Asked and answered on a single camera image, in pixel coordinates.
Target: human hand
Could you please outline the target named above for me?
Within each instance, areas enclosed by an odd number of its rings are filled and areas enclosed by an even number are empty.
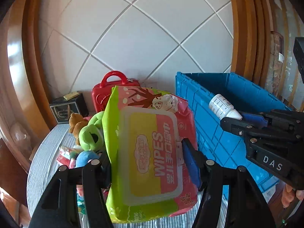
[[[297,190],[296,192],[292,189],[292,186],[286,184],[283,189],[282,204],[283,207],[289,207],[290,203],[294,200],[295,196],[302,201],[304,199],[304,190]]]

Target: brown teddy bear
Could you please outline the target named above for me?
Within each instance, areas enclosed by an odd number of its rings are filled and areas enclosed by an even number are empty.
[[[76,144],[80,145],[79,143],[79,132],[80,130],[88,125],[88,121],[85,120],[82,115],[78,113],[72,113],[69,119],[69,133],[73,134],[76,138]]]

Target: screw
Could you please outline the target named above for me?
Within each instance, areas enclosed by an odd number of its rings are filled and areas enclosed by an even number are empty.
[[[67,169],[67,166],[61,165],[58,169],[59,169],[59,171],[65,171]]]
[[[206,161],[206,164],[208,164],[208,165],[214,165],[214,161],[213,160],[211,160],[211,159],[208,159],[207,161]]]
[[[93,159],[91,161],[91,165],[98,165],[100,163],[100,161],[98,159]]]
[[[239,169],[239,171],[241,171],[241,172],[246,172],[246,167],[245,167],[245,166],[240,165],[240,166],[238,167],[238,169]]]
[[[256,142],[257,142],[257,139],[251,138],[251,139],[250,139],[250,142],[251,142],[251,143],[256,143]]]

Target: red carrying case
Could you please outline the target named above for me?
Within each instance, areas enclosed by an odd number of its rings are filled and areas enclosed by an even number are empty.
[[[107,82],[107,79],[110,76],[117,76],[121,80]],[[92,90],[92,99],[96,112],[105,110],[105,107],[112,93],[112,87],[114,86],[140,87],[140,84],[138,80],[127,79],[127,77],[122,72],[111,71],[107,73],[102,79],[101,83],[95,85]]]

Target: plush toy eye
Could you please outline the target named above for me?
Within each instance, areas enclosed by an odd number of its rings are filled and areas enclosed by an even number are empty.
[[[90,133],[90,134],[91,134],[94,142],[97,143],[98,142],[98,135],[97,134],[92,134],[92,133]]]

